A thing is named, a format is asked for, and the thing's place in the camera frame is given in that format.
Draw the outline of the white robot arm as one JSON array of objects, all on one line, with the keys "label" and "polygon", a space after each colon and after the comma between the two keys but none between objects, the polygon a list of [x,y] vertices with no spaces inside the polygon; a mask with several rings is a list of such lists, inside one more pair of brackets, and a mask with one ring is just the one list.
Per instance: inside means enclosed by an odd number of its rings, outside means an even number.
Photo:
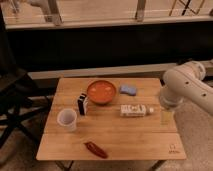
[{"label": "white robot arm", "polygon": [[189,61],[168,69],[163,74],[164,86],[159,91],[159,103],[167,110],[190,100],[213,117],[213,88],[203,82],[206,69],[201,62]]}]

